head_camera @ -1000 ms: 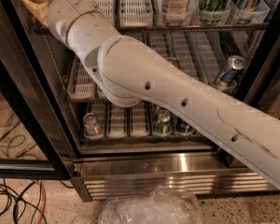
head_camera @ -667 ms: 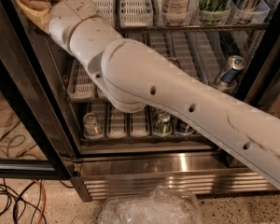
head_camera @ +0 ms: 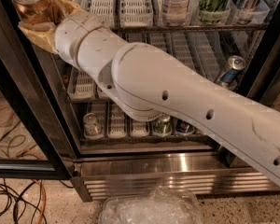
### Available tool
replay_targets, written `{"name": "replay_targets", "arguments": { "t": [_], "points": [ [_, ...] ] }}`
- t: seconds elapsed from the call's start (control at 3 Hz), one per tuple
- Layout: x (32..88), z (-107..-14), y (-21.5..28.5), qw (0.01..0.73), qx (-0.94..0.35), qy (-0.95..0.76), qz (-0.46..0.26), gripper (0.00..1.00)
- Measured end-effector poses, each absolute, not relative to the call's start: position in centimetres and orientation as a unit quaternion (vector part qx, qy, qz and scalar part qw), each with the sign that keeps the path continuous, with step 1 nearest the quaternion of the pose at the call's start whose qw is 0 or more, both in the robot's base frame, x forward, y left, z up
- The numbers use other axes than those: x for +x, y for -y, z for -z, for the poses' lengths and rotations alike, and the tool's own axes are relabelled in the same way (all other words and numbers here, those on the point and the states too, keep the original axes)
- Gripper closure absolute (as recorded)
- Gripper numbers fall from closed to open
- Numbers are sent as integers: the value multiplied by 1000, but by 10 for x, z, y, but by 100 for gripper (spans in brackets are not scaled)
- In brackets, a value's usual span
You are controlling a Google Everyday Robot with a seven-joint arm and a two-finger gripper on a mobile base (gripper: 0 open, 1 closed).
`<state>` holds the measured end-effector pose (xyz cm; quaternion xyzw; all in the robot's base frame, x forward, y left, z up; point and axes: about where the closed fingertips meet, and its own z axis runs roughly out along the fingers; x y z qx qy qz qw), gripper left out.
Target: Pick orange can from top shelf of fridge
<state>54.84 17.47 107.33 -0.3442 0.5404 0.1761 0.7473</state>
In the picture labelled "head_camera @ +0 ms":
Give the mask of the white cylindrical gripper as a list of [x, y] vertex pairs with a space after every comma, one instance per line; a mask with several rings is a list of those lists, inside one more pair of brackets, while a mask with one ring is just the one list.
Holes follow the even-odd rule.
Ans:
[[19, 29], [31, 43], [49, 53], [58, 53], [65, 62], [88, 75], [97, 76], [121, 48], [121, 38], [96, 15], [80, 11], [79, 4], [70, 0], [53, 2], [56, 19], [63, 20], [57, 29], [53, 22], [24, 21], [19, 22]]

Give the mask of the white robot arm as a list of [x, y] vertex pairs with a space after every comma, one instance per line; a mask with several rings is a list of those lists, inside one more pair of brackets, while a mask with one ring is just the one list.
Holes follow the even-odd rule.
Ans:
[[182, 119], [280, 187], [280, 112], [226, 90], [161, 49], [128, 43], [68, 0], [21, 0], [19, 27], [86, 72], [128, 116]]

